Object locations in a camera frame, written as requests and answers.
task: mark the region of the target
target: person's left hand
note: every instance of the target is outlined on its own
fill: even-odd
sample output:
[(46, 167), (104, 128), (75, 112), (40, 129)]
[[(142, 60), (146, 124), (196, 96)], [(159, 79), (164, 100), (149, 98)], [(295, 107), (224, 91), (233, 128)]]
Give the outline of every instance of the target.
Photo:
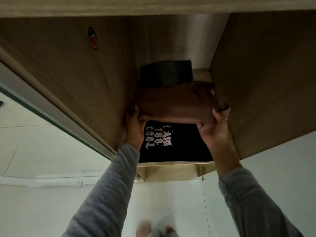
[(139, 107), (135, 106), (133, 114), (130, 116), (126, 113), (125, 119), (125, 129), (126, 129), (126, 139), (124, 143), (130, 144), (136, 150), (140, 151), (140, 147), (144, 142), (144, 128), (146, 120), (138, 120)]

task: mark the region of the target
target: person's right hand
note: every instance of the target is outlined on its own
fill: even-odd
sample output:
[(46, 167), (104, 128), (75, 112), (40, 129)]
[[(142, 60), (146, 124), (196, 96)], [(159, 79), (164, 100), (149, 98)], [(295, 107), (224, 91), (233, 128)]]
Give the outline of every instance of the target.
[(223, 147), (228, 144), (228, 124), (223, 116), (212, 108), (212, 114), (217, 123), (197, 124), (200, 135), (212, 152), (217, 147)]

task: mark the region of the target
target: foot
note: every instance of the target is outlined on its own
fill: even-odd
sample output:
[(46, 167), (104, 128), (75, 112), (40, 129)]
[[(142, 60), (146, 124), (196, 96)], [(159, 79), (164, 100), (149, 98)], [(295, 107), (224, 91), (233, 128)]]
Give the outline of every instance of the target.
[(166, 227), (165, 235), (168, 235), (170, 232), (174, 231), (174, 229), (170, 226)]
[(149, 221), (143, 221), (139, 224), (136, 237), (146, 237), (151, 232), (151, 224)]

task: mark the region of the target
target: white wall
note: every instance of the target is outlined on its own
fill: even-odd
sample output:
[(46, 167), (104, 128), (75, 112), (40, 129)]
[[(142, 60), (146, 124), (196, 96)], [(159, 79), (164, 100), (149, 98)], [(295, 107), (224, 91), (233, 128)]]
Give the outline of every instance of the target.
[[(316, 131), (241, 161), (305, 237), (316, 233)], [(219, 237), (239, 236), (218, 188), (216, 172), (202, 181)]]
[[(92, 189), (0, 186), (2, 237), (58, 237)], [(196, 181), (135, 183), (122, 236), (135, 236), (137, 224), (172, 225), (181, 237), (209, 236), (201, 184)]]

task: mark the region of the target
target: open cabinet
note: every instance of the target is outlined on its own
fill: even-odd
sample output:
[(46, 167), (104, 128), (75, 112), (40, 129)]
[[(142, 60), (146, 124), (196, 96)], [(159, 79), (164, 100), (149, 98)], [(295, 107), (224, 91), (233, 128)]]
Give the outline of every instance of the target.
[[(0, 19), (0, 60), (105, 147), (109, 159), (124, 140), (124, 112), (136, 89), (139, 68), (164, 60), (191, 60), (194, 80), (213, 79), (229, 97), (229, 126), (238, 141), (237, 149), (233, 139), (231, 144), (245, 158), (287, 141), (279, 138), (277, 130), (296, 124), (298, 114), (293, 115), (292, 111), (302, 103), (310, 107), (308, 118), (316, 117), (315, 107), (310, 105), (316, 100), (315, 81), (310, 78), (314, 66), (311, 50), (316, 48), (312, 43), (315, 17), (314, 11), (301, 11), (236, 13), (230, 17), (227, 13), (205, 13), (6, 18)], [(301, 54), (301, 61), (292, 66), (304, 67), (304, 75), (300, 74), (304, 80), (298, 80), (297, 75), (280, 75), (295, 59), (293, 53), (287, 61), (287, 53), (276, 48), (286, 38), (291, 40), (290, 48), (296, 46)], [(309, 40), (306, 46), (302, 45), (306, 43), (304, 38)], [(274, 55), (269, 55), (264, 47), (274, 51)], [(267, 51), (266, 56), (260, 51)], [(266, 60), (270, 60), (272, 68), (267, 78), (262, 69)], [(292, 82), (286, 85), (289, 76)], [(281, 89), (283, 94), (276, 95)], [(285, 121), (282, 129), (276, 128), (281, 125), (269, 118), (273, 112), (270, 104), (278, 110), (284, 108), (282, 115), (295, 121)], [(244, 115), (253, 110), (258, 115), (248, 115), (252, 128), (249, 131), (240, 124), (247, 121)], [(313, 131), (313, 123), (299, 123), (300, 130), (289, 130), (288, 138)], [(266, 145), (250, 150), (260, 138), (275, 135)], [(189, 180), (214, 170), (213, 162), (196, 162), (194, 156), (189, 162), (149, 162), (137, 167), (138, 175), (145, 181)]]

